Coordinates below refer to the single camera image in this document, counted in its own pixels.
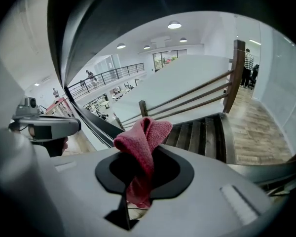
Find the wooden floor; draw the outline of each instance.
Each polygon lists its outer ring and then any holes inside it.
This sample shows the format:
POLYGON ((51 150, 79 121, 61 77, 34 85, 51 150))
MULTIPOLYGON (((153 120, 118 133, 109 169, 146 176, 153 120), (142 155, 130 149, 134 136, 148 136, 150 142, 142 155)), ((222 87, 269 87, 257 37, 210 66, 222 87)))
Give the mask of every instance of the wooden floor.
POLYGON ((285 139, 260 102, 251 99, 252 93, 240 87, 228 114, 237 164, 284 163, 292 157, 285 139))

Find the wooden railing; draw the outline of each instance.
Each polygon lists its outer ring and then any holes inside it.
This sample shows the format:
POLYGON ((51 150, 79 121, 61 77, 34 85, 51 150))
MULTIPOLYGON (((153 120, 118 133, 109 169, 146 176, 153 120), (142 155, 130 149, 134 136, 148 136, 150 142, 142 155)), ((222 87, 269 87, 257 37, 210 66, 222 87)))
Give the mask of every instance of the wooden railing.
POLYGON ((170 116, 173 116, 173 115, 176 115, 176 114, 180 114, 180 113, 183 113, 183 112, 186 112, 186 111, 189 111, 189 110, 192 110, 192 109, 195 109, 195 108, 199 108, 201 106, 205 106, 207 104, 210 104, 210 103, 213 103, 213 102, 216 102, 220 99, 224 99, 223 100, 223 105, 224 105, 224 109, 223 109, 223 112, 224 113, 229 113, 232 105, 233 105, 233 102, 236 98, 236 95, 237 95, 237 92, 238 92, 238 88, 239 88, 239 85, 240 85, 240 82, 241 82, 241 78, 242 78, 242 72, 243 72, 243 68, 244 68, 244 59, 245 59, 245 42, 241 41, 241 40, 235 40, 234 41, 234 52, 233 52, 233 59, 230 59, 229 62, 232 64, 231 65, 231 70, 223 73, 222 75, 218 76, 218 77, 215 77, 205 83, 203 83, 202 85, 196 87, 196 88, 193 88, 183 94, 180 94, 164 103, 161 103, 159 105, 156 105, 152 108, 149 108, 147 109, 146 108, 146 103, 144 100, 140 101, 139 102, 139 107, 140 107, 140 110, 141 110, 141 113, 136 115, 136 116, 133 116, 131 118, 128 118, 126 120, 124 120, 123 122, 121 122, 121 126, 123 129, 125 128, 129 128, 129 127, 132 127, 133 126, 133 123, 136 122, 136 120, 132 120, 132 119, 135 119, 137 117, 147 117, 147 116, 150 116, 150 117, 153 117, 155 115, 158 115, 160 113, 164 113, 166 111, 169 111, 169 110, 172 110, 172 109, 175 109, 177 107, 180 107, 180 106, 183 106, 183 105, 186 105, 188 103, 191 103, 195 100, 198 100, 198 99, 201 99, 201 98, 204 98, 206 96, 209 96, 217 91, 220 91, 222 89, 225 89, 224 93, 220 96, 217 96, 215 98, 212 98, 210 100, 207 100, 205 102, 202 102, 200 104, 197 104, 197 105, 194 105, 194 106, 191 106, 191 107, 188 107, 188 108, 185 108, 185 109, 182 109, 182 110, 179 110, 179 111, 174 111, 170 114, 166 114, 164 116, 161 116, 161 117, 157 117, 155 118, 155 120, 159 120, 159 119, 164 119, 164 118, 167 118, 167 117, 170 117, 170 116), (211 84, 213 84, 214 82, 217 82, 223 78, 226 78, 226 83, 212 89, 212 90, 209 90, 205 93, 202 93, 196 97, 193 97, 191 99, 188 99, 182 103, 179 103, 179 104, 176 104, 174 106, 171 106, 171 107, 168 107, 168 108, 165 108, 159 112, 156 112, 156 113, 153 113, 153 114, 150 114, 150 112, 156 108, 159 108, 161 106, 164 106, 168 103, 171 103, 177 99, 180 99, 182 97, 185 97, 185 96, 188 96, 189 94, 197 91, 197 90, 200 90, 200 89, 203 89, 211 84))

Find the gray device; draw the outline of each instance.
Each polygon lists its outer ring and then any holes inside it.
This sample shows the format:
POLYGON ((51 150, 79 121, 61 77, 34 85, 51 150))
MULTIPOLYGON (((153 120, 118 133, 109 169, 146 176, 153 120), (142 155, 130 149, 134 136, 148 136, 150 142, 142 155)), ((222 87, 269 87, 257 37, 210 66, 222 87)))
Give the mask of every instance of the gray device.
POLYGON ((46 147, 51 157, 60 156, 65 138, 81 130, 81 123, 76 118, 40 114, 33 97, 23 98, 12 119, 14 122, 9 125, 12 131, 31 129, 29 140, 46 147))

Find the person in checkered shirt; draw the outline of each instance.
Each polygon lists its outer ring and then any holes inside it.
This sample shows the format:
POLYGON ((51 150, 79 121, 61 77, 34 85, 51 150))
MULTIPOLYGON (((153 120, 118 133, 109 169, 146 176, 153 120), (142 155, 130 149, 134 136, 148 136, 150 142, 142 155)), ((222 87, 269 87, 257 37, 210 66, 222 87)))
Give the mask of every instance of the person in checkered shirt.
POLYGON ((248 87, 249 84, 249 78, 250 78, 250 74, 251 71, 253 70, 253 56, 250 53, 250 50, 247 48, 246 49, 246 54, 245 54, 245 66, 243 68, 243 72, 242 72, 242 81, 241 81, 241 86, 243 86, 244 88, 248 87))

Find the camera lens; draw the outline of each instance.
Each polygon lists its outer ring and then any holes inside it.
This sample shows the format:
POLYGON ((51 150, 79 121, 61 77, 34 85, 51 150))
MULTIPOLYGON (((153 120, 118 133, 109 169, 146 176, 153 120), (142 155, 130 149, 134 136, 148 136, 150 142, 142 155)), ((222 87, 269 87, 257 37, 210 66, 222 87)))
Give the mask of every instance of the camera lens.
POLYGON ((30 100, 30 106, 31 106, 32 108, 35 108, 35 107, 36 107, 36 100, 35 100, 35 98, 32 98, 32 99, 30 100))

